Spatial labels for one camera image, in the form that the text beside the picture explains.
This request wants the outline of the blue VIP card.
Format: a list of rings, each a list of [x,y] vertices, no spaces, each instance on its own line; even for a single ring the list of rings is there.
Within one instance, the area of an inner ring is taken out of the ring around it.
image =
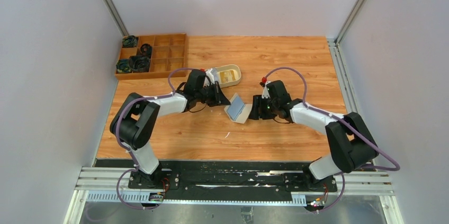
[[[230,101],[230,105],[228,106],[226,113],[229,115],[231,120],[235,121],[241,114],[244,107],[245,104],[241,97],[238,94],[235,94]]]

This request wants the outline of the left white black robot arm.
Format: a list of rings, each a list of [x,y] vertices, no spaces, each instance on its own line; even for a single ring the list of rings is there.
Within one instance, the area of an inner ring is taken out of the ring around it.
[[[197,103],[209,107],[230,105],[211,70],[189,68],[188,71],[187,80],[172,87],[169,94],[129,94],[110,124],[110,132],[130,154],[134,171],[142,175],[142,182],[150,189],[159,187],[163,179],[160,161],[150,143],[157,118],[189,112]]]

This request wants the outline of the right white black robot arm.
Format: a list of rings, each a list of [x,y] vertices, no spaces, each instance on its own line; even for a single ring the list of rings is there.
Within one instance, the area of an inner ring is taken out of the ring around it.
[[[279,118],[288,124],[315,129],[327,137],[330,153],[302,170],[302,183],[307,190],[315,191],[323,185],[324,179],[350,173],[379,155],[375,150],[376,143],[358,113],[334,114],[300,98],[292,99],[281,80],[270,82],[263,78],[260,85],[263,92],[253,97],[250,119]]]

